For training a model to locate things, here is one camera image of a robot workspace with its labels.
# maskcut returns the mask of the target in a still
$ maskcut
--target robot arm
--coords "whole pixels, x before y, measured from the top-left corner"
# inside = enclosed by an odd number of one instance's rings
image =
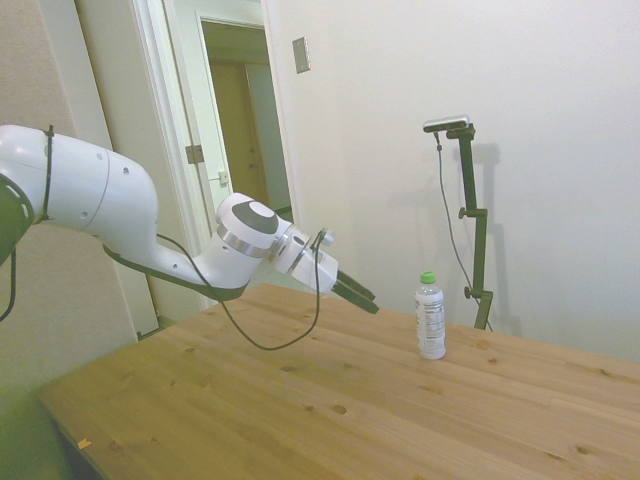
[[[239,297],[264,258],[315,290],[315,249],[310,237],[270,208],[240,193],[222,202],[218,227],[207,247],[190,259],[157,242],[158,200],[147,172],[104,148],[40,130],[0,126],[0,265],[27,228],[45,219],[52,225],[97,237],[114,260],[191,288],[214,300]],[[330,235],[323,243],[330,244]],[[334,290],[375,313],[374,295],[318,252],[321,293]]]

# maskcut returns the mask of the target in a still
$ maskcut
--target black cable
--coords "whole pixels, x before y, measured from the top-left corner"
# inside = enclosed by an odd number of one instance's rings
[[[451,226],[451,215],[449,214],[449,205],[447,203],[447,196],[444,193],[444,183],[442,181],[442,145],[440,145],[440,137],[438,136],[438,132],[433,132],[433,136],[436,137],[436,143],[438,144],[437,150],[438,150],[438,163],[440,166],[440,191],[442,192],[442,201],[444,202],[444,210],[445,212],[447,212],[447,223],[449,224],[449,237],[451,238],[451,245],[453,246],[453,251],[456,254],[458,265],[460,265],[460,268],[462,269],[462,273],[464,273],[464,278],[467,279],[467,285],[469,286],[469,290],[471,290],[473,288],[471,286],[471,280],[469,280],[469,275],[467,274],[467,270],[464,268],[464,265],[462,264],[462,260],[460,260],[460,255],[458,254],[458,247],[456,247],[456,241],[453,238],[453,228]],[[473,299],[478,304],[478,307],[480,307],[480,301],[475,297],[473,297]],[[487,326],[489,327],[489,330],[493,332],[493,328],[491,327],[491,324],[489,323],[488,319],[487,319]]]
[[[236,329],[242,334],[242,336],[245,339],[247,339],[249,341],[249,343],[251,343],[254,347],[257,347],[260,350],[266,350],[268,352],[272,352],[272,351],[275,351],[275,350],[281,350],[281,349],[283,349],[285,347],[293,345],[296,342],[299,342],[304,337],[309,335],[311,333],[311,331],[315,328],[316,324],[318,323],[318,317],[320,316],[320,280],[319,280],[319,276],[318,276],[318,253],[320,252],[320,243],[322,242],[322,239],[324,238],[324,235],[325,235],[324,231],[320,231],[318,233],[318,235],[316,236],[316,238],[314,239],[313,243],[311,244],[311,249],[313,250],[315,248],[315,265],[314,265],[314,268],[315,268],[315,275],[316,275],[316,316],[313,319],[313,323],[311,324],[309,329],[306,332],[304,332],[302,335],[300,335],[299,337],[294,338],[293,340],[291,340],[290,342],[284,343],[282,345],[278,345],[277,347],[265,347],[264,345],[260,345],[254,339],[252,339],[249,335],[247,335],[247,333],[245,333],[244,330],[242,330],[240,325],[238,325],[238,323],[233,318],[233,315],[231,315],[231,312],[227,308],[227,305],[222,300],[220,300],[219,298],[215,298],[215,294],[214,294],[214,300],[217,301],[218,303],[220,303],[220,305],[222,305],[222,308],[224,309],[224,311],[226,312],[227,316],[229,317],[229,320],[231,320],[231,323],[233,323],[233,326],[236,327]],[[187,256],[187,258],[189,259],[189,262],[191,262],[191,265],[193,266],[194,270],[196,271],[196,273],[200,277],[200,280],[202,280],[207,287],[209,287],[209,288],[211,288],[213,290],[213,287],[207,281],[207,279],[204,277],[204,275],[202,275],[202,273],[200,272],[200,269],[198,268],[196,263],[193,261],[193,258],[191,257],[191,255],[189,255],[189,252],[187,252],[187,250],[182,245],[180,245],[178,242],[176,242],[172,238],[166,237],[166,236],[161,235],[161,234],[158,234],[158,238],[166,240],[167,242],[170,242],[173,245],[175,245],[176,247],[178,247],[182,251],[182,253],[184,253]]]
[[[42,217],[43,220],[50,220],[49,218],[49,191],[51,190],[51,167],[52,161],[51,157],[53,155],[53,125],[49,125],[49,131],[44,132],[47,136],[47,183],[44,189],[44,205],[42,207]]]
[[[7,318],[13,310],[13,305],[16,303],[16,250],[11,252],[11,299],[9,300],[9,306],[7,310],[0,316],[0,322]]]

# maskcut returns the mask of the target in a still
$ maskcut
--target wooden table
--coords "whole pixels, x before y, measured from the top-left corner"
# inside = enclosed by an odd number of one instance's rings
[[[275,345],[314,296],[263,285],[229,307]],[[322,301],[264,352],[214,307],[47,386],[64,435],[113,479],[640,479],[640,365]]]

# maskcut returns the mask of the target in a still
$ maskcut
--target bottle label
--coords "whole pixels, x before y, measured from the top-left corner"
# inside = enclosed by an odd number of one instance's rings
[[[445,353],[444,296],[416,294],[418,346],[425,358],[437,359]]]

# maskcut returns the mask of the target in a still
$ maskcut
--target plastic bottle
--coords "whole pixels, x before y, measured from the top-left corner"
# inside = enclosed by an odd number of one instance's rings
[[[438,360],[446,352],[444,336],[444,295],[435,284],[436,275],[424,272],[416,290],[416,316],[418,347],[420,355],[429,360]]]

